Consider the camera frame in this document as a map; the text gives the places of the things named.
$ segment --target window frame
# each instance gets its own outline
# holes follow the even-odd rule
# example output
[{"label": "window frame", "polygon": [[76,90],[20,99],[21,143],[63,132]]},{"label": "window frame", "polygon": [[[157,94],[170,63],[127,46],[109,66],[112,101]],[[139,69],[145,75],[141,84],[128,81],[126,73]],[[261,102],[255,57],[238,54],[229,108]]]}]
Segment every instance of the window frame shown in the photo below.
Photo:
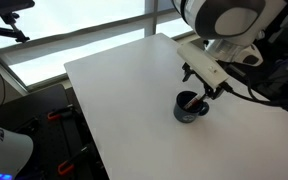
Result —
[{"label": "window frame", "polygon": [[[98,26],[92,26],[92,27],[80,29],[80,30],[66,33],[66,34],[58,34],[58,35],[54,35],[54,36],[44,37],[41,39],[28,41],[24,44],[15,44],[15,45],[12,45],[9,47],[0,48],[0,64],[18,82],[18,84],[28,92],[36,91],[38,89],[50,86],[54,83],[59,83],[60,81],[67,80],[68,79],[67,74],[62,74],[62,75],[58,75],[58,76],[49,78],[47,80],[40,81],[40,82],[37,82],[35,84],[27,86],[19,78],[19,76],[16,75],[16,73],[11,70],[11,68],[8,66],[8,64],[3,60],[3,55],[5,55],[7,53],[14,52],[14,51],[20,51],[20,50],[24,50],[24,49],[37,47],[37,46],[43,46],[45,44],[56,42],[59,40],[65,40],[68,38],[74,38],[77,36],[86,35],[86,34],[90,34],[90,33],[94,33],[94,32],[118,28],[119,26],[122,26],[122,25],[125,26],[128,24],[142,21],[142,20],[150,20],[149,24],[144,27],[144,37],[154,35],[154,34],[156,34],[157,18],[160,16],[163,16],[163,15],[167,15],[167,14],[171,14],[171,13],[176,12],[176,10],[174,8],[158,11],[159,1],[161,1],[161,0],[145,0],[145,12],[143,15],[130,17],[130,18],[123,19],[123,20],[113,21],[113,22],[101,24]],[[183,38],[183,37],[191,35],[191,34],[194,34],[193,30],[190,32],[181,34],[179,36],[173,37],[172,39],[177,40],[177,39]],[[104,37],[100,40],[105,40],[107,38],[109,38],[109,35],[107,35],[107,37]]]}]

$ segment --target mug handle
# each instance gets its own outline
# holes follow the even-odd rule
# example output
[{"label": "mug handle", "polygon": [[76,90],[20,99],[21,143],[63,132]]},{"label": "mug handle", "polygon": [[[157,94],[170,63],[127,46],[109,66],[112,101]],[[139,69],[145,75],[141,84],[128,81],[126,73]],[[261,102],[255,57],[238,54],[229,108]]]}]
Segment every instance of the mug handle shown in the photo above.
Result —
[{"label": "mug handle", "polygon": [[203,102],[203,109],[200,111],[200,113],[198,115],[199,116],[205,116],[209,110],[210,110],[210,106],[208,105],[208,103]]}]

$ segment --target window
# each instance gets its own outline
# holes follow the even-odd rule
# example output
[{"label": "window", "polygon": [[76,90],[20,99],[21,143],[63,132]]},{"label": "window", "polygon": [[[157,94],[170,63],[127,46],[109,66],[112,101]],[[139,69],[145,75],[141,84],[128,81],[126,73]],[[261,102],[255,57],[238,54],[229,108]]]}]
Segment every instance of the window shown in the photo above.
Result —
[{"label": "window", "polygon": [[65,74],[64,63],[144,38],[144,29],[10,65],[26,86]]},{"label": "window", "polygon": [[191,31],[193,31],[192,28],[185,23],[178,13],[171,13],[157,18],[156,33],[164,33],[172,38]]},{"label": "window", "polygon": [[[27,90],[65,76],[66,62],[155,33],[175,37],[192,31],[171,0],[34,1],[17,12],[16,23],[31,40],[17,44],[0,36],[0,61]],[[10,28],[1,18],[0,27]]]},{"label": "window", "polygon": [[[16,12],[16,26],[34,40],[143,15],[144,8],[145,0],[35,0],[34,7]],[[1,18],[0,27],[10,28]],[[14,44],[14,39],[0,36],[0,48]]]}]

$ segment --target table surface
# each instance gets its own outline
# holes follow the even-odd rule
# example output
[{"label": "table surface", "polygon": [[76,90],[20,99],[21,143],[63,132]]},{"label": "table surface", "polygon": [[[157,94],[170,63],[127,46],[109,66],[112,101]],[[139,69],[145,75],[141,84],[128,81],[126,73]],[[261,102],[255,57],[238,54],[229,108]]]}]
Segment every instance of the table surface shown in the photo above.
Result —
[{"label": "table surface", "polygon": [[110,179],[288,179],[288,112],[224,93],[205,117],[174,118],[178,93],[204,92],[181,81],[178,47],[158,34],[65,65]]}]

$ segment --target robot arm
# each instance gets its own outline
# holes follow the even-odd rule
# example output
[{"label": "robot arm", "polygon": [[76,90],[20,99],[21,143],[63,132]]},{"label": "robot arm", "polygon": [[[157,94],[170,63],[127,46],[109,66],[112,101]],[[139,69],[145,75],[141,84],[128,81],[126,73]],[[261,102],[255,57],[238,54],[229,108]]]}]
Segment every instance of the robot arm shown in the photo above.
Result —
[{"label": "robot arm", "polygon": [[184,21],[201,38],[209,40],[203,49],[191,43],[178,49],[178,54],[189,66],[185,71],[194,72],[208,89],[213,90],[221,88],[229,78],[217,60],[252,66],[261,64],[261,55],[252,43],[259,35],[263,36],[263,30],[286,5],[283,0],[172,1]]}]

